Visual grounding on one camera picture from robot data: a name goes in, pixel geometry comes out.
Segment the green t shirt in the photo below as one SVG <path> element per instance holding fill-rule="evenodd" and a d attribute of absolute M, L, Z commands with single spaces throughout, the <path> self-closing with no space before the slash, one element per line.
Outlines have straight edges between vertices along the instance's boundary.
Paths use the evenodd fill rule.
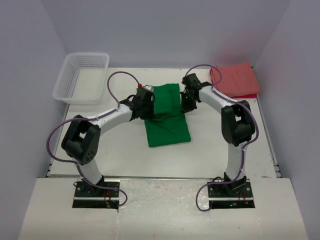
<path fill-rule="evenodd" d="M 167 83 L 153 88 L 155 118 L 144 121 L 150 148 L 191 141 L 185 114 L 182 113 L 180 85 Z"/>

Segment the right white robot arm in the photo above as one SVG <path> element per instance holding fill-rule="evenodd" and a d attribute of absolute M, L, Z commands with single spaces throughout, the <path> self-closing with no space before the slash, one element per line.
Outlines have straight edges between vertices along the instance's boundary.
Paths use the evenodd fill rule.
<path fill-rule="evenodd" d="M 198 103 L 205 103 L 221 116 L 221 133 L 228 143 L 228 162 L 220 184 L 224 193 L 233 197 L 246 184 L 246 150 L 255 141 L 252 136 L 259 135 L 250 104 L 222 94 L 209 82 L 200 82 L 194 73 L 184 76 L 182 84 L 184 90 L 180 95 L 183 113 L 197 109 Z"/>

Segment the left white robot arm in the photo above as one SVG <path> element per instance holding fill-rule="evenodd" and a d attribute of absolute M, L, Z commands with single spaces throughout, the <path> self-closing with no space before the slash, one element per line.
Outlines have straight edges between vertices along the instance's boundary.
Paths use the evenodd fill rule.
<path fill-rule="evenodd" d="M 62 140 L 61 147 L 75 161 L 86 190 L 97 197 L 103 193 L 104 177 L 99 171 L 95 156 L 100 137 L 107 131 L 135 119 L 150 120 L 154 114 L 155 95 L 150 85 L 137 89 L 132 97 L 119 102 L 118 107 L 105 111 L 94 118 L 73 118 Z"/>

